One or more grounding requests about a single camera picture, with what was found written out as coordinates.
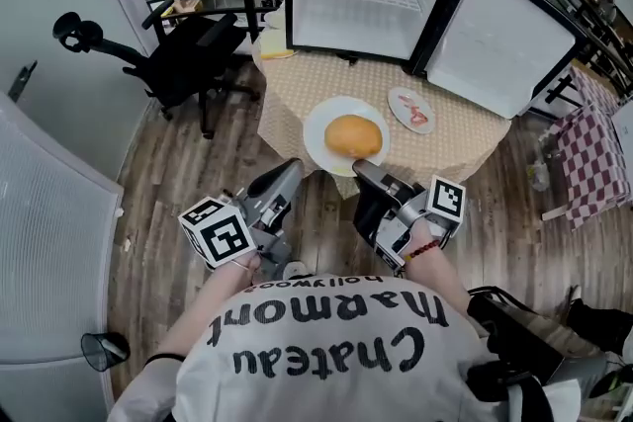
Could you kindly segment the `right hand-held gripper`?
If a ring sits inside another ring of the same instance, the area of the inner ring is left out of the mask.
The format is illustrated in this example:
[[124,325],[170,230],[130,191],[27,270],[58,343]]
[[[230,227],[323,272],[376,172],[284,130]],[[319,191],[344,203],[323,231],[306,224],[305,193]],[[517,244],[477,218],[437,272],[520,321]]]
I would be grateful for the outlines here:
[[464,219],[466,189],[433,175],[429,189],[406,183],[369,160],[353,162],[359,189],[353,224],[359,235],[393,271],[405,267],[404,249],[414,223],[424,218],[443,249]]

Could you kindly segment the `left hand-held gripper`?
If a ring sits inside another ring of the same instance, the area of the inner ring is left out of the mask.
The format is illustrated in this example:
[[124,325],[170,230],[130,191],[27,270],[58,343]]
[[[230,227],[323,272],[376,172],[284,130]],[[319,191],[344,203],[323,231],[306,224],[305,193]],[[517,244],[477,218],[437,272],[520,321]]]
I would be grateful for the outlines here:
[[275,198],[265,205],[260,199],[205,197],[178,216],[183,232],[208,270],[214,271],[243,254],[257,253],[261,257],[259,278],[282,279],[292,252],[282,222],[301,186],[304,164],[299,158],[289,159],[255,178],[246,191],[250,198],[262,196],[286,169],[286,201]]

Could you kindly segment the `person's right hand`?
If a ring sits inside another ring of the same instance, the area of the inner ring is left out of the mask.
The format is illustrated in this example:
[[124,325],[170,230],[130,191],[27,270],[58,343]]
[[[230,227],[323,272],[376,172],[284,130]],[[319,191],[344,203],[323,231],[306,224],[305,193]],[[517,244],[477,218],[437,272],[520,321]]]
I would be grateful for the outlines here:
[[436,238],[432,235],[429,223],[424,218],[419,218],[413,225],[411,231],[411,240],[409,244],[409,250],[415,251],[419,248],[425,247],[436,241]]

